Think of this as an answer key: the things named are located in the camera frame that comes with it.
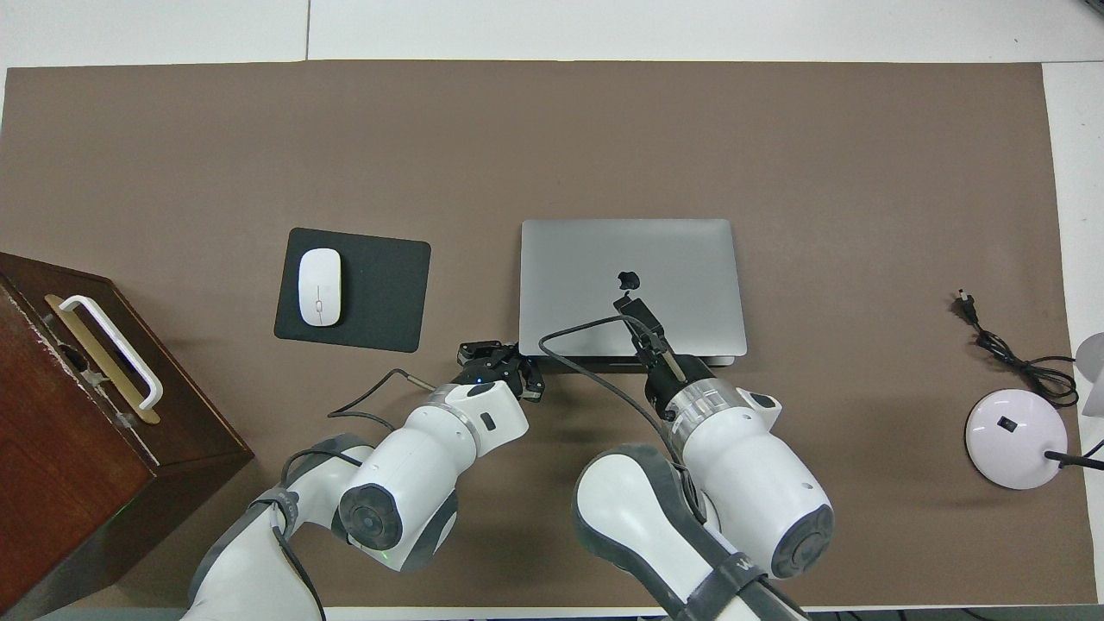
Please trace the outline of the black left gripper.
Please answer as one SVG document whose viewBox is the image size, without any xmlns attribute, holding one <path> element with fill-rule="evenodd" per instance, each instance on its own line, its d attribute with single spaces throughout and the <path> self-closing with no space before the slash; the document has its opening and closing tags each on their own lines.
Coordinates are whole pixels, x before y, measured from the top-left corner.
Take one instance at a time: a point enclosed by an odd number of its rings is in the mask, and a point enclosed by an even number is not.
<svg viewBox="0 0 1104 621">
<path fill-rule="evenodd" d="M 517 358 L 493 359 L 505 343 L 461 343 L 457 364 L 461 366 L 461 385 L 492 385 L 505 381 L 510 390 L 530 404 L 540 404 L 545 385 L 539 362 L 516 349 Z"/>
</svg>

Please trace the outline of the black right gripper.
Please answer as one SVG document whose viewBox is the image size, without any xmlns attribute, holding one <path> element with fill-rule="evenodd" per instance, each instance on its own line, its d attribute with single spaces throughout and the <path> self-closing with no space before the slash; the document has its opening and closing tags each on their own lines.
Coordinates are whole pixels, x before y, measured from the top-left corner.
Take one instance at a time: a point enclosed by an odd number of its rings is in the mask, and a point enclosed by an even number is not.
<svg viewBox="0 0 1104 621">
<path fill-rule="evenodd" d="M 624 316 L 631 334 L 631 346 L 636 356 L 647 371 L 647 400 L 660 419 L 675 419 L 670 413 L 671 401 L 687 386 L 697 381 L 714 379 L 715 376 L 700 358 L 696 356 L 675 356 L 675 364 L 681 371 L 682 379 L 665 361 L 673 349 L 667 341 L 662 323 L 658 322 L 652 310 L 641 298 L 631 298 L 625 293 L 612 302 L 615 310 Z"/>
</svg>

